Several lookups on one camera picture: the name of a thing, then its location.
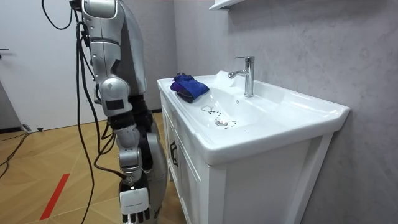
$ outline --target red tape line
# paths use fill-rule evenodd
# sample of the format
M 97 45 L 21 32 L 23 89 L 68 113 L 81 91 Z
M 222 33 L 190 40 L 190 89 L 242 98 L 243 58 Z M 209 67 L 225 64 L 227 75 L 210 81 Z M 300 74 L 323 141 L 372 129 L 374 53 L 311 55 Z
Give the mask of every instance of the red tape line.
M 63 190 L 63 187 L 65 186 L 65 184 L 67 183 L 67 180 L 69 178 L 70 174 L 63 174 L 61 177 L 60 182 L 58 183 L 57 188 L 54 190 L 54 193 L 52 194 L 46 208 L 44 209 L 44 212 L 42 214 L 42 216 L 40 217 L 40 220 L 49 218 L 51 215 L 52 210 L 55 207 L 55 204 L 57 203 L 58 198 L 61 195 L 61 192 Z

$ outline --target sink drain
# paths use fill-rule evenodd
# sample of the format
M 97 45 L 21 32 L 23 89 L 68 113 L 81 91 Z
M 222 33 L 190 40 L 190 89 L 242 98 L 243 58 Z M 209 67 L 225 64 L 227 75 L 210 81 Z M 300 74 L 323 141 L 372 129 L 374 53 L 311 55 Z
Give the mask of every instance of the sink drain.
M 216 120 L 216 125 L 224 127 L 224 126 L 228 125 L 228 122 L 227 121 L 223 121 L 223 120 Z

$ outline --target white shelf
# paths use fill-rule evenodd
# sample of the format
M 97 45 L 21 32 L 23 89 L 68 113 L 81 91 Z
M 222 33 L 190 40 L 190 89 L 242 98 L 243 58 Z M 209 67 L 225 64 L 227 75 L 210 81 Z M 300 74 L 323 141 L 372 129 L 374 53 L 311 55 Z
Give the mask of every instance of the white shelf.
M 212 5 L 210 10 L 226 9 L 228 10 L 233 4 L 239 3 L 244 0 L 215 0 L 214 5 Z

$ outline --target bathroom sink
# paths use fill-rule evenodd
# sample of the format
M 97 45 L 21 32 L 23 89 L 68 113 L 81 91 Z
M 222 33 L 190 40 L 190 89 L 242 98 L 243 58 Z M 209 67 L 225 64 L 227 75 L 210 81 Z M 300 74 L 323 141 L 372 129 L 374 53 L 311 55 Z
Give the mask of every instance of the bathroom sink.
M 206 94 L 193 103 L 187 103 L 178 97 L 177 99 L 190 119 L 207 133 L 207 129 L 226 130 L 252 125 L 262 120 L 265 111 L 238 96 L 229 89 L 211 86 Z
M 158 80 L 160 92 L 172 105 L 170 114 L 186 128 L 209 165 L 253 156 L 339 130 L 347 106 L 255 81 L 254 96 L 244 94 L 244 77 L 195 77 L 209 92 L 193 103 L 170 89 L 171 78 Z

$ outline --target faucet handle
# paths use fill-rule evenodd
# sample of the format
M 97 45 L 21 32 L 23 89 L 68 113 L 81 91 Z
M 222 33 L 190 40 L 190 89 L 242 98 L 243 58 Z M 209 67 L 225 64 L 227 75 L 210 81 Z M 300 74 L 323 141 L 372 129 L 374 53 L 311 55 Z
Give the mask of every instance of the faucet handle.
M 254 62 L 255 56 L 242 56 L 242 57 L 236 57 L 235 59 L 238 58 L 244 58 L 245 62 Z

